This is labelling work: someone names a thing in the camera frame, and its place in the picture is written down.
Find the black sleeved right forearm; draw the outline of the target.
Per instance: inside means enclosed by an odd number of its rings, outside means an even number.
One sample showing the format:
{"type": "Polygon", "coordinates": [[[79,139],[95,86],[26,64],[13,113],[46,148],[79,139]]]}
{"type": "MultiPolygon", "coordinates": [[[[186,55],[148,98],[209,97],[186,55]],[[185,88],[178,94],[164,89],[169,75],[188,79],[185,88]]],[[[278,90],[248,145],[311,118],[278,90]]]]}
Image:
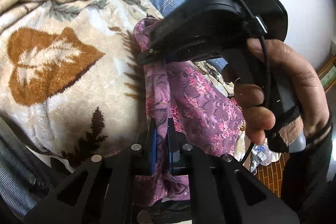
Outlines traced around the black sleeved right forearm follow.
{"type": "Polygon", "coordinates": [[[329,181],[332,133],[302,152],[291,153],[282,179],[281,199],[301,223],[335,223],[335,180],[329,181]]]}

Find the person's right hand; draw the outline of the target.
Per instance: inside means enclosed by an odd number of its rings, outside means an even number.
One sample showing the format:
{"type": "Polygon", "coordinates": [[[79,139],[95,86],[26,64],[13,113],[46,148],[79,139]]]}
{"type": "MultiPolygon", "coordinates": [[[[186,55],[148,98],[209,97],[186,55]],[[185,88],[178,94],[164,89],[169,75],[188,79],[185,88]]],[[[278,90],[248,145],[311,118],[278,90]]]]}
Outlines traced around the person's right hand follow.
{"type": "MultiPolygon", "coordinates": [[[[286,125],[280,133],[295,139],[300,133],[311,138],[321,131],[330,117],[325,92],[318,75],[311,64],[280,40],[266,40],[269,62],[273,67],[281,68],[290,76],[303,114],[286,125]]],[[[262,107],[264,94],[261,88],[250,84],[236,84],[235,97],[242,108],[245,119],[245,133],[255,144],[262,144],[266,130],[276,123],[275,115],[262,107]]]]}

